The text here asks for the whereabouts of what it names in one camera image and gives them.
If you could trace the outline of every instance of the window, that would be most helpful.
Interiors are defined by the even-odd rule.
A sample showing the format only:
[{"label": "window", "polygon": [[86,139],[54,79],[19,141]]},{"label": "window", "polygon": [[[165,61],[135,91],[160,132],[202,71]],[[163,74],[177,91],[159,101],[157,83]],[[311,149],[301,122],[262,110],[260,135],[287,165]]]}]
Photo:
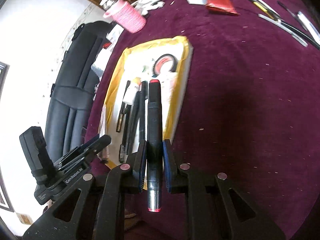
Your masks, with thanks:
[{"label": "window", "polygon": [[1,98],[4,80],[5,80],[5,77],[7,76],[8,69],[9,69],[9,65],[0,62],[0,98]]}]

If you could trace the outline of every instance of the white wall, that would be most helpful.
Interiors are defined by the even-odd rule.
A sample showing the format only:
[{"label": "white wall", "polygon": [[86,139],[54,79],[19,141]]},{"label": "white wall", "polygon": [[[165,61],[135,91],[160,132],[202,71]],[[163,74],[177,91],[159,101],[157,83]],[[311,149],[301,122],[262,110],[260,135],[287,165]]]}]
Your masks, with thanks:
[{"label": "white wall", "polygon": [[[7,0],[0,10],[0,61],[10,65],[0,98],[0,167],[15,211],[33,221],[44,206],[34,198],[36,181],[19,135],[30,126],[41,126],[44,132],[48,76],[57,68],[60,45],[89,4],[87,0]],[[94,11],[102,12],[98,7]],[[17,235],[28,228],[15,213],[0,209],[0,216]]]}]

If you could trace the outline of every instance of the yellow pen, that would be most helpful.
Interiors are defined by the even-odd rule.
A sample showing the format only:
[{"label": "yellow pen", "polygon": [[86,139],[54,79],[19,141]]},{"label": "yellow pen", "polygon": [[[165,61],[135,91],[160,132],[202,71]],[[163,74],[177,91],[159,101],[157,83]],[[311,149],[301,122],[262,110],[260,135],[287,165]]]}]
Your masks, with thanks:
[{"label": "yellow pen", "polygon": [[271,14],[268,12],[266,8],[264,8],[260,3],[258,3],[256,0],[249,0],[251,1],[255,6],[257,6],[261,11],[263,11],[266,15],[268,15],[271,19],[275,19]]}]

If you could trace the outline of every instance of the white cloth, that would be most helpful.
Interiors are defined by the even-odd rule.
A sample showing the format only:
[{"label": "white cloth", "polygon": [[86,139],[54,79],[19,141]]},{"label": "white cloth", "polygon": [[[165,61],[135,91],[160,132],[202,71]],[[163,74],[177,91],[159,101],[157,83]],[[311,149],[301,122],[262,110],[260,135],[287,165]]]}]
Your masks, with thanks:
[{"label": "white cloth", "polygon": [[138,0],[131,4],[141,15],[148,14],[148,11],[162,8],[164,2],[160,0]]},{"label": "white cloth", "polygon": [[111,32],[107,35],[107,39],[111,42],[111,45],[107,49],[102,49],[99,54],[97,55],[97,58],[95,62],[92,64],[91,69],[98,75],[100,81],[103,75],[103,72],[106,69],[107,63],[110,59],[110,56],[112,54],[112,51],[115,47],[115,45],[118,42],[118,39],[123,32],[123,28],[117,24]]}]

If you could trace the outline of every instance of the tape roll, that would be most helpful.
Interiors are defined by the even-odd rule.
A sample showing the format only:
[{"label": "tape roll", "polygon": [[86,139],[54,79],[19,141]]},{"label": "tape roll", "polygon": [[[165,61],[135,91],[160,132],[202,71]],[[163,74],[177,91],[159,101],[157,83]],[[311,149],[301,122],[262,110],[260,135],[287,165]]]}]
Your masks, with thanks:
[{"label": "tape roll", "polygon": [[172,54],[164,54],[157,59],[153,65],[152,77],[155,78],[162,72],[175,72],[177,69],[177,59]]}]

